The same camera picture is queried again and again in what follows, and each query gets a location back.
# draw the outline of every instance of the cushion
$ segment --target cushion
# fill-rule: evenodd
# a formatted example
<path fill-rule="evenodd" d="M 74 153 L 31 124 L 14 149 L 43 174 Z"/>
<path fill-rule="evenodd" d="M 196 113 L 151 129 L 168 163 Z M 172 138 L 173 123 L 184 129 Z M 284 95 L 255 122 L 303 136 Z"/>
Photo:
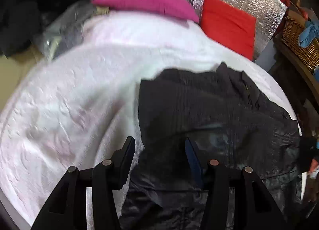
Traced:
<path fill-rule="evenodd" d="M 199 22 L 194 8 L 186 0 L 93 0 L 92 3 L 116 10 L 148 11 Z"/>
<path fill-rule="evenodd" d="M 256 18 L 221 0 L 204 0 L 200 27 L 214 41 L 252 60 Z"/>

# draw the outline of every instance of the bed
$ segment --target bed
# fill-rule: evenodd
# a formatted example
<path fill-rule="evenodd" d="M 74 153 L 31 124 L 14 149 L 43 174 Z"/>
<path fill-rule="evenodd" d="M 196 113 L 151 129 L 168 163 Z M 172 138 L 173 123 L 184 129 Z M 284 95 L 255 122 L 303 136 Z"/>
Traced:
<path fill-rule="evenodd" d="M 127 136 L 136 140 L 132 167 L 137 163 L 143 149 L 139 82 L 165 68 L 202 72 L 225 62 L 245 71 L 296 120 L 287 97 L 266 71 L 209 39 L 194 22 L 111 11 L 89 19 L 83 37 L 81 45 L 53 62 L 36 65 L 0 116 L 0 200 L 21 230 L 31 228 L 69 166 L 94 167 L 121 148 Z M 127 190 L 128 181 L 114 191 L 118 215 Z M 87 222 L 92 229 L 89 190 Z"/>

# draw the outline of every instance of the wicker basket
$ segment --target wicker basket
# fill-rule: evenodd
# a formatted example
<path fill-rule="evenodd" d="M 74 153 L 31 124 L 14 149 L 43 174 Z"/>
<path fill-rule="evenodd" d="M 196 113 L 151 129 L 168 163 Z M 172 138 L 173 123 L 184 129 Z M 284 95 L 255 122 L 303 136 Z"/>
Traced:
<path fill-rule="evenodd" d="M 298 45 L 298 37 L 305 29 L 304 26 L 290 17 L 286 17 L 286 24 L 281 40 L 300 58 L 310 72 L 319 65 L 319 43 L 314 39 L 309 46 L 302 48 Z"/>

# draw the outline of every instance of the black puffer jacket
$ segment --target black puffer jacket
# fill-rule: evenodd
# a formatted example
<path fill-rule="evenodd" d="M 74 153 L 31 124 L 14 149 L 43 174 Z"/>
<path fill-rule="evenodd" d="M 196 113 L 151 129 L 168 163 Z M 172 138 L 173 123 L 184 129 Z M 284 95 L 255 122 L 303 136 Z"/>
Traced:
<path fill-rule="evenodd" d="M 145 149 L 131 173 L 122 229 L 199 229 L 207 192 L 192 179 L 186 137 L 228 167 L 251 166 L 291 217 L 285 210 L 300 202 L 298 125 L 244 72 L 224 63 L 201 74 L 165 70 L 141 82 L 138 112 Z M 229 200 L 231 229 L 233 189 Z"/>

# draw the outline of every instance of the metal rivet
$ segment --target metal rivet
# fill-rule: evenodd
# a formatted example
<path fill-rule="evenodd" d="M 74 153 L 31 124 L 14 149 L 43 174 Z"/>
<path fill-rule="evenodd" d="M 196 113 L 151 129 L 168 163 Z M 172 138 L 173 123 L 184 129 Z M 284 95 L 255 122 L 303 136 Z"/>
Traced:
<path fill-rule="evenodd" d="M 253 172 L 253 169 L 252 169 L 250 166 L 246 166 L 246 167 L 245 167 L 245 172 L 247 172 L 247 173 L 252 173 L 252 172 Z"/>
<path fill-rule="evenodd" d="M 111 163 L 112 163 L 112 161 L 109 160 L 109 159 L 106 159 L 106 160 L 104 160 L 104 161 L 102 162 L 102 164 L 103 164 L 104 166 L 111 165 Z"/>
<path fill-rule="evenodd" d="M 77 169 L 77 168 L 76 168 L 75 166 L 70 166 L 70 167 L 68 168 L 68 172 L 69 172 L 69 173 L 73 173 L 76 169 Z"/>
<path fill-rule="evenodd" d="M 219 162 L 215 159 L 212 159 L 209 161 L 209 164 L 212 165 L 212 166 L 216 166 L 216 165 L 219 165 Z"/>

